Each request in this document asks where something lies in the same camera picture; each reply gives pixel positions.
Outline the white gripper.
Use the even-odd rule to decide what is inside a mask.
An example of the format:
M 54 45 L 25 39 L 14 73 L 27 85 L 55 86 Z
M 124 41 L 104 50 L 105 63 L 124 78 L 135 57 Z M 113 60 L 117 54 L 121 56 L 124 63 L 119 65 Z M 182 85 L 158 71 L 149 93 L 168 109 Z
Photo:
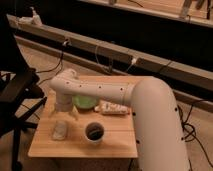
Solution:
M 70 112 L 70 115 L 75 119 L 79 119 L 79 113 L 76 108 L 73 108 L 72 97 L 70 95 L 57 93 L 55 101 L 55 110 L 49 114 L 49 120 L 54 121 L 58 112 Z

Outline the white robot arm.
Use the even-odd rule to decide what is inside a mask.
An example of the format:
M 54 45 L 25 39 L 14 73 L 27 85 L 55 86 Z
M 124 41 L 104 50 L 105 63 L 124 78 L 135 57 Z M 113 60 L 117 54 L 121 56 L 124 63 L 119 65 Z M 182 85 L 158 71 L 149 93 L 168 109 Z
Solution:
M 190 171 L 190 162 L 172 89 L 164 81 L 146 76 L 136 83 L 85 81 L 67 69 L 52 78 L 55 109 L 67 111 L 71 97 L 86 95 L 130 107 L 135 113 L 135 137 L 142 171 Z

